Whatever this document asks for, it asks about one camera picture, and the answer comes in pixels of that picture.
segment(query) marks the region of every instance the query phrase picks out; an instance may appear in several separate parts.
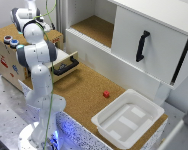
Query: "white wall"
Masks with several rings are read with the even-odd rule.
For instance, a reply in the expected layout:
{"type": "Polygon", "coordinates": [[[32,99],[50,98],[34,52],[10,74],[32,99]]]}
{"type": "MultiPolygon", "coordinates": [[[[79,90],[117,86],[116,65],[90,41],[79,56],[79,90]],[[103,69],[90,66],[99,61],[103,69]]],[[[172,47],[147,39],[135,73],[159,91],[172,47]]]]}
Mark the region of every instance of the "white wall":
{"type": "MultiPolygon", "coordinates": [[[[53,8],[54,2],[55,0],[48,0],[48,10],[51,10],[53,8]]],[[[45,0],[37,0],[36,4],[42,14],[45,14],[47,12],[45,9],[45,0]]],[[[0,28],[12,24],[10,11],[13,8],[24,8],[24,6],[24,0],[0,0],[0,28]]],[[[50,16],[52,18],[52,21],[54,22],[54,25],[56,25],[56,9],[51,13],[50,16]]],[[[45,17],[45,22],[47,22],[48,24],[50,23],[47,16],[45,17]]]]}
{"type": "Polygon", "coordinates": [[[176,90],[171,91],[167,102],[183,112],[188,110],[188,78],[176,90]]]}

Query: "door handle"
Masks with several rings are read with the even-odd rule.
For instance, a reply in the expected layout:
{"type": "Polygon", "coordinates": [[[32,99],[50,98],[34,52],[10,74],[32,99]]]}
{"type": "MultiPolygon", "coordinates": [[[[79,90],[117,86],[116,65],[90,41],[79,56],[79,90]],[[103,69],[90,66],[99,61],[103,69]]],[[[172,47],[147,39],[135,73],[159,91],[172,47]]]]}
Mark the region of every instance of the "door handle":
{"type": "Polygon", "coordinates": [[[70,61],[72,62],[71,65],[65,68],[59,69],[59,70],[54,69],[54,74],[57,76],[60,76],[66,73],[67,71],[71,70],[72,68],[76,67],[79,64],[79,62],[76,59],[74,59],[73,56],[70,57],[70,61]]]}
{"type": "Polygon", "coordinates": [[[136,54],[136,62],[139,62],[144,58],[144,56],[142,55],[142,52],[143,52],[143,47],[145,44],[145,38],[148,36],[150,36],[150,32],[144,31],[143,35],[140,38],[139,45],[138,45],[138,51],[136,54]]]}

